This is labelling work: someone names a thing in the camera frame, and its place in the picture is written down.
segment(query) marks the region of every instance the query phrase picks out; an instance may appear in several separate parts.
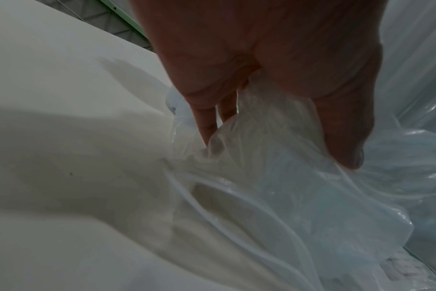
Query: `finger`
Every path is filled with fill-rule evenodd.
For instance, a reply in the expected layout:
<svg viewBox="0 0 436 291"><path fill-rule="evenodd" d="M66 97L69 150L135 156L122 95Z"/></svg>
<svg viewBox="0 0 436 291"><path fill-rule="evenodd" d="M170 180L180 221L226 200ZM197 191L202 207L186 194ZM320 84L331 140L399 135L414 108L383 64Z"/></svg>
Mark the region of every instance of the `finger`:
<svg viewBox="0 0 436 291"><path fill-rule="evenodd" d="M218 103L218 114L223 123L237 114L237 91L227 95Z"/></svg>
<svg viewBox="0 0 436 291"><path fill-rule="evenodd" d="M331 156L343 166L358 169L364 161L363 145L374 125L374 84L381 64L377 49L357 76L314 104Z"/></svg>
<svg viewBox="0 0 436 291"><path fill-rule="evenodd" d="M199 128L199 133L204 140L205 145L208 146L208 142L212 135L217 131L217 112L215 107L209 109L197 109L191 107L194 119Z"/></svg>

